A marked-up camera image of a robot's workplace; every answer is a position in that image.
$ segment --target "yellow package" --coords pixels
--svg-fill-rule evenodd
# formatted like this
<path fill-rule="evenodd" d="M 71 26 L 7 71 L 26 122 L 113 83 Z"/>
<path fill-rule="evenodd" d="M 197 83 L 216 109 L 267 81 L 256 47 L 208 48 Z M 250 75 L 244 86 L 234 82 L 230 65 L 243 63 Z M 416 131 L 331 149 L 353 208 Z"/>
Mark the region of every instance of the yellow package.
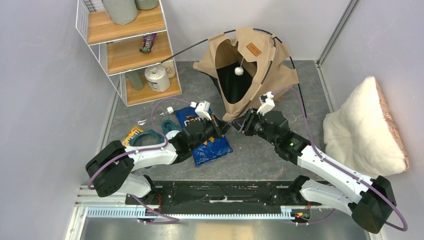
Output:
<path fill-rule="evenodd" d="M 130 140 L 135 138 L 138 134 L 144 132 L 143 129 L 139 128 L 138 126 L 135 126 L 129 131 L 128 135 L 122 140 L 122 145 L 129 146 Z"/>

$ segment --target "pillow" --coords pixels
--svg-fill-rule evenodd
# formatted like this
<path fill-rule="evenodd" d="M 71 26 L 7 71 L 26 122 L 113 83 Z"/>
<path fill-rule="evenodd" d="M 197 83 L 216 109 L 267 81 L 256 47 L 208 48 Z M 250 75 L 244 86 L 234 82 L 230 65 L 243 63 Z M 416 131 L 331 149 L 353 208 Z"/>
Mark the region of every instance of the pillow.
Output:
<path fill-rule="evenodd" d="M 376 79 L 367 77 L 323 123 L 325 153 L 369 175 L 388 176 L 409 168 L 408 155 Z"/>

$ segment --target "blue snack package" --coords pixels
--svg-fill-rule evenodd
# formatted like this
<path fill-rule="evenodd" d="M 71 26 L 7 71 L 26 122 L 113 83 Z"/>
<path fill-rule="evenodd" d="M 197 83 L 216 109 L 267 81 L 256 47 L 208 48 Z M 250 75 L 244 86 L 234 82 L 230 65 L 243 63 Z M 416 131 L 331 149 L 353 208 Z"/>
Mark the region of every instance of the blue snack package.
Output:
<path fill-rule="evenodd" d="M 195 108 L 188 106 L 180 110 L 175 110 L 176 118 L 183 128 L 187 126 L 190 121 L 200 119 L 195 112 Z M 233 149 L 230 147 L 225 136 L 220 138 L 209 138 L 198 148 L 193 150 L 192 155 L 196 168 L 204 163 L 212 162 L 213 160 L 224 156 L 225 154 L 231 153 Z"/>

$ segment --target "wooden shelf board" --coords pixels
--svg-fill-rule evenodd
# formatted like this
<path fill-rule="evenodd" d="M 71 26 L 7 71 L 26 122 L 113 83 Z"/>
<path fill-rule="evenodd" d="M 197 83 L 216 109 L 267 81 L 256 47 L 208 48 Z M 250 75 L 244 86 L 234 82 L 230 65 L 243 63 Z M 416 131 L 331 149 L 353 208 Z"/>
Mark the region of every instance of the wooden shelf board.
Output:
<path fill-rule="evenodd" d="M 109 74 L 116 74 L 131 69 L 159 63 L 172 56 L 166 32 L 156 35 L 153 50 L 150 53 L 140 52 L 143 37 L 114 42 L 107 45 L 107 68 Z"/>
<path fill-rule="evenodd" d="M 128 106 L 166 98 L 181 93 L 180 86 L 178 85 L 177 75 L 169 79 L 170 86 L 166 91 L 163 92 L 153 91 L 147 83 L 144 74 L 141 75 L 141 79 L 144 83 L 144 87 L 141 90 L 135 90 L 131 85 L 130 80 L 128 80 L 128 78 L 126 79 L 126 101 Z"/>
<path fill-rule="evenodd" d="M 87 42 L 98 44 L 163 30 L 166 27 L 160 4 L 152 10 L 138 10 L 135 20 L 125 25 L 113 23 L 106 11 L 96 11 L 88 16 Z"/>

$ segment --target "brown leather label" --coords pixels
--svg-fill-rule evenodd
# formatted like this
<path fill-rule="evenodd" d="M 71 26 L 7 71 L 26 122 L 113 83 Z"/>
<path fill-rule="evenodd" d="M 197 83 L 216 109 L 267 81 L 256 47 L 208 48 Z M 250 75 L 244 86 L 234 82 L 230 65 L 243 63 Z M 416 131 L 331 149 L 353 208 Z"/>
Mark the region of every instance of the brown leather label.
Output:
<path fill-rule="evenodd" d="M 259 50 L 259 48 L 257 48 L 254 44 L 253 44 L 253 42 L 251 42 L 251 43 L 249 43 L 247 46 L 246 46 L 246 48 L 247 49 L 249 49 L 249 51 L 255 56 L 255 57 L 257 57 L 257 56 L 259 56 L 259 54 L 261 54 L 262 52 L 261 52 L 261 50 Z"/>

